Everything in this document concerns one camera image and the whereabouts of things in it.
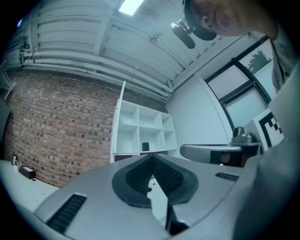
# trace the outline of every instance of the red brick wall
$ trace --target red brick wall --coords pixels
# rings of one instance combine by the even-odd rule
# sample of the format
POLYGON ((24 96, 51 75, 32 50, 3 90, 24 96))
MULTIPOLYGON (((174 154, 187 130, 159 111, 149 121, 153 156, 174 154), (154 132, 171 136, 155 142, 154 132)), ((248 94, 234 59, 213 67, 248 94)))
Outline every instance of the red brick wall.
MULTIPOLYGON (((36 171, 37 179, 57 187, 109 163, 119 86, 44 71, 8 76, 16 88, 7 102, 12 112, 4 136, 5 160, 17 155, 36 171)), ((166 112, 163 104, 130 91, 124 98, 166 112)))

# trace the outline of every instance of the black window frame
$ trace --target black window frame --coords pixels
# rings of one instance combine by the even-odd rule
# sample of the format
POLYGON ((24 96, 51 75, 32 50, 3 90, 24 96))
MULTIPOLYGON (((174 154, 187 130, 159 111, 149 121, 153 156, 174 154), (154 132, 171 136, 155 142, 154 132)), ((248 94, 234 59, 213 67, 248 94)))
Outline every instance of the black window frame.
POLYGON ((252 88, 257 89, 257 91, 261 95, 262 99, 264 100, 266 106, 268 106, 269 103, 271 102, 271 98, 270 98, 269 94, 267 93, 266 89, 262 86, 262 84, 258 81, 258 79, 243 64, 241 64, 239 62, 242 58, 247 56, 249 53, 251 53, 256 48, 258 48, 260 45, 262 45, 268 39, 269 39, 268 36, 262 37, 259 41, 257 41, 252 46, 247 48, 245 51, 243 51, 237 57, 232 58, 229 63, 227 63, 225 66, 220 68, 217 72, 215 72, 210 77, 208 77, 207 79, 204 80, 207 83, 207 85, 209 86, 209 88, 211 89, 211 91, 214 93, 214 95, 217 98, 217 100, 219 101, 220 105, 222 106, 232 130, 234 130, 235 126, 234 126, 234 123, 233 123, 227 109, 226 109, 226 104, 237 99, 238 97, 240 97, 241 95, 243 95, 244 93, 246 93, 247 91, 249 91, 252 88), (222 74, 223 72, 225 72, 226 70, 228 70, 229 68, 231 68, 232 66, 236 66, 249 80, 247 82, 245 82, 244 84, 242 84, 241 86, 239 86, 238 88, 236 88, 235 90, 233 90, 232 92, 225 95, 224 97, 218 99, 215 92, 213 91, 213 89, 210 87, 210 85, 208 83, 210 81, 212 81, 214 78, 216 78, 217 76, 219 76, 220 74, 222 74))

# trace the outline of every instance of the man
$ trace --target man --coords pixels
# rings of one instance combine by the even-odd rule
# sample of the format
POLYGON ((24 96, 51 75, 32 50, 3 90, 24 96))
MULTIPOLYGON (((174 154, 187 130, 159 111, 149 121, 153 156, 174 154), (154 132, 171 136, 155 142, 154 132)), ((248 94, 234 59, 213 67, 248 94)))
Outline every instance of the man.
POLYGON ((256 0, 183 0, 189 28, 203 40, 216 35, 240 36, 257 31, 269 36, 273 49, 273 85, 276 92, 290 76, 297 54, 281 25, 256 0))

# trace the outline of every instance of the black cap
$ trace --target black cap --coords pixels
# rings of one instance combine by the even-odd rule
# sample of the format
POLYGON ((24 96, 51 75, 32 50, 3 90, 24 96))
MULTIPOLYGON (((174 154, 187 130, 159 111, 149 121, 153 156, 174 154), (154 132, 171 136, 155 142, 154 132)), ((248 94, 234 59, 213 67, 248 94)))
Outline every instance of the black cap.
POLYGON ((205 41, 213 40, 217 35, 214 32, 208 31, 207 29, 201 27, 197 20, 195 19, 193 13, 190 10, 191 0, 182 0, 183 12, 186 18, 188 27, 191 29, 198 38, 205 41))

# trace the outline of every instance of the fluorescent light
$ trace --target fluorescent light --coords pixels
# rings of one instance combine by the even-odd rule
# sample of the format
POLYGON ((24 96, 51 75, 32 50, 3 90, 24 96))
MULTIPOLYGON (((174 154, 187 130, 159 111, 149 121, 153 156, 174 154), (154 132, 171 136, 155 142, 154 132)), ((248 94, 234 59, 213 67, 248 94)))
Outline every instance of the fluorescent light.
POLYGON ((132 16, 143 1, 144 0, 125 0, 119 9, 119 12, 132 16))
POLYGON ((18 21, 18 23, 17 23, 17 28, 21 25, 22 20, 23 20, 23 19, 21 18, 21 20, 18 21))

